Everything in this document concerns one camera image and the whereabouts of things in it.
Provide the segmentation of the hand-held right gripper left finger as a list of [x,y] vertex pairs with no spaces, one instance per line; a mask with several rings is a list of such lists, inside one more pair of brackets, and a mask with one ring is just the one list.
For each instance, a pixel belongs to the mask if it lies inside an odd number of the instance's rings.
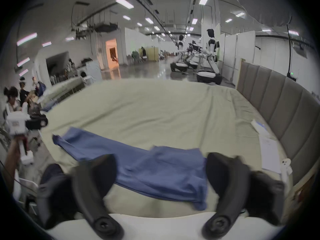
[[110,216],[103,201],[115,184],[117,161],[113,154],[93,160],[81,160],[70,174],[58,164],[50,164],[43,173],[37,191],[40,225],[52,229],[81,213],[91,229],[102,239],[120,240],[122,226]]

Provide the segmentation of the person's left hand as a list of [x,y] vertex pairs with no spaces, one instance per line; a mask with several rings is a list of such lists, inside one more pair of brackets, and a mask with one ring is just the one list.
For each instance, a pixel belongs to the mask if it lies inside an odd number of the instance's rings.
[[22,139],[21,136],[15,136],[11,142],[7,152],[7,157],[5,160],[4,168],[6,172],[14,178],[15,171],[17,169],[17,164],[20,159],[20,148],[19,148],[19,141]]

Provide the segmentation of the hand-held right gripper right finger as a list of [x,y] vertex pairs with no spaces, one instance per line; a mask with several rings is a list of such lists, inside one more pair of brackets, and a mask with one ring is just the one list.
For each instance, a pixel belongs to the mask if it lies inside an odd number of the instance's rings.
[[251,171],[237,156],[209,153],[205,172],[218,194],[215,214],[203,225],[202,236],[216,240],[234,226],[243,210],[249,217],[279,226],[284,209],[285,185],[262,171]]

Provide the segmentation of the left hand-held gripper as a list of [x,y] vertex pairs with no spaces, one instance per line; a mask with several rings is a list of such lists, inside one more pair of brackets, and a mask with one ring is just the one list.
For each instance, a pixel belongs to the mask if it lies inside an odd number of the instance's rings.
[[38,113],[30,115],[28,104],[23,104],[20,111],[10,112],[6,117],[9,126],[9,134],[13,137],[23,136],[18,140],[21,163],[33,163],[34,156],[31,150],[27,150],[27,135],[29,131],[40,130],[48,125],[46,115]]

